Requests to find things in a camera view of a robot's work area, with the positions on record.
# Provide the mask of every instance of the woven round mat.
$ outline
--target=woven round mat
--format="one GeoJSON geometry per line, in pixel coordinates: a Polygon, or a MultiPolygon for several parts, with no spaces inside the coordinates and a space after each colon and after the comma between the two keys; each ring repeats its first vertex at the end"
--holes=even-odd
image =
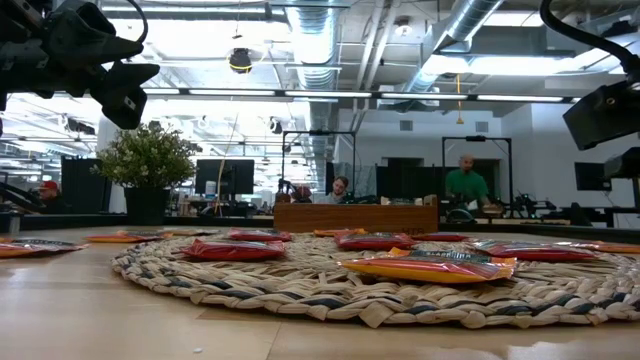
{"type": "MultiPolygon", "coordinates": [[[[336,261],[383,253],[345,252],[333,239],[307,234],[294,235],[285,258],[265,262],[189,262],[179,250],[194,239],[138,244],[115,257],[113,269],[155,292],[195,304],[264,308],[319,320],[359,317],[373,328],[446,322],[527,328],[640,320],[640,266],[631,257],[598,253],[598,260],[589,262],[522,261],[510,280],[448,286],[348,271],[336,261]]],[[[465,243],[423,242],[417,248],[476,252],[465,243]]]]}

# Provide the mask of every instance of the potted plant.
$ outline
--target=potted plant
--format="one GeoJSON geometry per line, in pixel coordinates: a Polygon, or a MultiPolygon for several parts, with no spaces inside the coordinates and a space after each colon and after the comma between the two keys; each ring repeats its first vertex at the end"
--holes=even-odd
{"type": "Polygon", "coordinates": [[[194,154],[180,131],[140,125],[119,131],[109,146],[97,153],[96,172],[124,187],[127,215],[132,225],[162,225],[169,188],[193,176],[194,154]]]}

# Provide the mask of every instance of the green leaves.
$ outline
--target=green leaves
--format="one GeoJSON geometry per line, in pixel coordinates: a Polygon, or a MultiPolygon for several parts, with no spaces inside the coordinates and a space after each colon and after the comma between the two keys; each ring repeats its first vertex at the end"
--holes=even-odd
{"type": "Polygon", "coordinates": [[[119,131],[109,147],[98,152],[98,172],[125,187],[175,187],[193,176],[193,154],[180,131],[140,125],[134,131],[119,131]]]}

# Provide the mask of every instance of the green shirt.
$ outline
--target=green shirt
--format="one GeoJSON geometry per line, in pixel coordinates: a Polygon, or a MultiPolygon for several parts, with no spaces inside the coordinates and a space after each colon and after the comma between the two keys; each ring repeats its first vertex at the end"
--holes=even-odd
{"type": "Polygon", "coordinates": [[[462,194],[466,202],[480,200],[489,194],[487,183],[475,171],[465,174],[462,170],[453,170],[447,174],[447,193],[462,194]]]}

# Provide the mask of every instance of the bald man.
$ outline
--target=bald man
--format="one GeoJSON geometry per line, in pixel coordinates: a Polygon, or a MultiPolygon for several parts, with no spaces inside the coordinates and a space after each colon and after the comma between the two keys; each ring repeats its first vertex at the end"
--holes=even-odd
{"type": "Polygon", "coordinates": [[[458,162],[460,169],[453,170],[447,174],[446,186],[447,195],[462,195],[464,202],[469,203],[477,200],[478,203],[487,206],[491,203],[487,198],[489,189],[484,178],[473,171],[473,156],[462,155],[458,162]]]}

